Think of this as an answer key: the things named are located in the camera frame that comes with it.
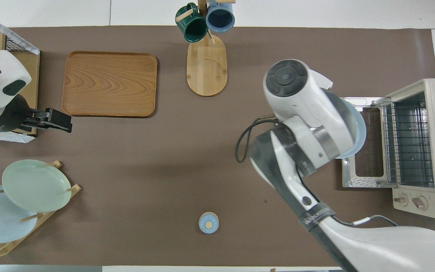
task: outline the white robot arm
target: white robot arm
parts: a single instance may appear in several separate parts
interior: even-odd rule
[[[19,92],[31,82],[31,76],[23,64],[10,52],[0,51],[0,131],[20,128],[31,131],[56,128],[71,132],[71,117],[47,108],[45,111],[29,108]]]
[[[269,69],[264,93],[279,121],[256,137],[252,165],[345,271],[435,271],[435,231],[347,226],[351,223],[339,221],[303,184],[301,177],[363,144],[357,140],[363,120],[328,91],[332,84],[299,60],[283,60]]]

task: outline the mug rack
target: mug rack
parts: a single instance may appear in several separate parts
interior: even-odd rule
[[[198,0],[199,14],[207,16],[209,0]],[[216,0],[216,3],[236,3],[236,0]],[[181,21],[193,13],[189,10],[176,17]],[[226,47],[211,31],[200,41],[190,43],[187,57],[187,82],[200,96],[214,96],[220,93],[228,81]]]
[[[59,161],[55,161],[52,163],[46,163],[46,165],[51,165],[54,166],[55,168],[59,169],[62,166],[62,163]],[[75,184],[73,185],[71,188],[68,188],[66,191],[70,192],[71,191],[71,196],[70,199],[73,198],[82,188],[78,185]],[[26,237],[28,237],[30,234],[33,233],[33,231],[35,231],[38,227],[40,227],[48,218],[50,218],[54,213],[56,212],[56,210],[54,210],[53,212],[39,212],[36,215],[27,217],[27,218],[23,218],[20,221],[24,222],[26,220],[30,220],[33,218],[38,217],[37,221],[36,221],[36,225],[33,228],[33,230],[31,230],[31,232],[29,234],[27,234],[26,236],[24,236],[23,238],[17,239],[15,241],[11,241],[8,243],[0,243],[0,257],[7,255],[8,253],[10,253],[14,248],[16,248],[22,241],[24,241],[24,239],[26,239]]]

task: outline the blue mug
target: blue mug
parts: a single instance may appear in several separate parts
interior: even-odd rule
[[[216,0],[209,1],[206,24],[211,31],[217,33],[228,32],[234,26],[233,4],[216,3]]]

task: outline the wire rack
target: wire rack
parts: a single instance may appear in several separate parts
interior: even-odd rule
[[[17,44],[16,42],[14,42],[13,40],[11,40],[10,38],[6,37],[6,46],[5,46],[5,50],[6,51],[27,51],[25,48],[23,48],[21,45]]]
[[[424,94],[382,105],[389,183],[434,187]]]

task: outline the white toaster oven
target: white toaster oven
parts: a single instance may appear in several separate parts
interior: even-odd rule
[[[364,117],[367,140],[342,159],[343,185],[392,187],[394,208],[435,218],[435,79],[345,100]]]

